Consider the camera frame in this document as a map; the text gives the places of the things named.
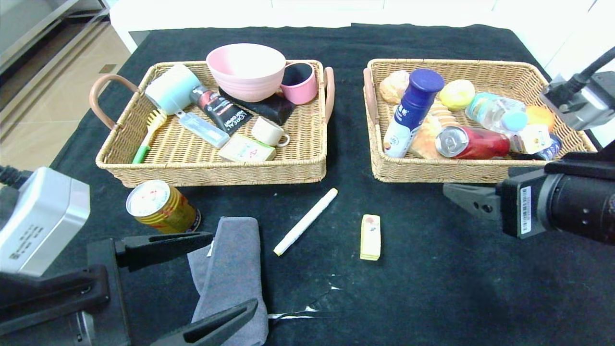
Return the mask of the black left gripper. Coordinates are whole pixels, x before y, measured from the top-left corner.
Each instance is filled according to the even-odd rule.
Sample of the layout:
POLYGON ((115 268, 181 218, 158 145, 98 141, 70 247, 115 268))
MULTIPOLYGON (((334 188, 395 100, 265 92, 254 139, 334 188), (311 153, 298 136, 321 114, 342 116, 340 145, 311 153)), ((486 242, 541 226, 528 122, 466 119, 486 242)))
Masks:
MULTIPOLYGON (((130 272, 180 258, 214 239, 209 232, 130 236, 87 246, 88 265, 55 277, 1 276, 4 346, 129 346, 120 268, 130 272)), ((221 346, 255 315, 249 299, 183 326, 152 346, 221 346)))

